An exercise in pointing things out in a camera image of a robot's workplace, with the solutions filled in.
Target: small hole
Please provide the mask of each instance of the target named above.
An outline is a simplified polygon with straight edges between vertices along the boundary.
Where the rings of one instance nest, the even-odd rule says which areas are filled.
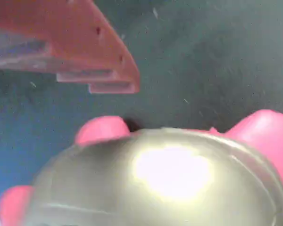
[[[75,0],[66,0],[66,3],[67,3],[67,4],[72,4],[72,3],[74,3],[74,1],[75,1]]]
[[[100,28],[100,27],[97,27],[97,28],[96,28],[96,34],[97,34],[97,35],[100,35],[100,32],[101,32],[101,28]]]
[[[122,55],[119,56],[119,62],[121,62],[121,64],[124,63],[124,57]]]

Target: toy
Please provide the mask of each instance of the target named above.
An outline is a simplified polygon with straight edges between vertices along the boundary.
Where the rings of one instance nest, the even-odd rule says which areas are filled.
[[[243,119],[224,134],[218,133],[215,129],[211,129],[208,133],[219,137],[231,138],[256,148],[275,166],[283,184],[283,114],[270,110],[261,110]],[[130,136],[130,132],[121,118],[105,116],[87,122],[78,132],[75,143],[79,146],[86,146],[99,141],[118,139],[126,136]],[[263,161],[258,158],[256,156],[254,157],[257,162]],[[31,192],[31,187],[20,186],[12,188],[3,194],[0,200],[0,219],[2,226],[20,224],[23,209]],[[20,194],[24,198],[17,202],[10,202],[17,194]]]

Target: metallic helmet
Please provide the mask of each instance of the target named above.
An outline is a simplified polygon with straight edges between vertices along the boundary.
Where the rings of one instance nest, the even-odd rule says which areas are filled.
[[[183,129],[73,146],[34,189],[25,226],[283,226],[283,186],[264,156]]]

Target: pink ear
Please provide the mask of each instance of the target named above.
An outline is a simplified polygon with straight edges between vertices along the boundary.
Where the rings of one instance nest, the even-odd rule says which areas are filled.
[[[226,132],[225,136],[257,148],[274,164],[283,180],[283,114],[257,111]]]
[[[15,186],[0,197],[1,226],[20,226],[26,205],[33,192],[32,186]]]
[[[118,116],[102,116],[83,125],[76,135],[75,143],[87,145],[129,135],[130,131],[122,118]]]

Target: dark teal background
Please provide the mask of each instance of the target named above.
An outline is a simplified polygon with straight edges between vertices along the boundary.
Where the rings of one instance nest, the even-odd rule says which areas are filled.
[[[90,95],[52,75],[0,71],[0,193],[29,184],[96,116],[224,131],[258,109],[283,112],[283,0],[96,3],[125,37],[140,93]]]

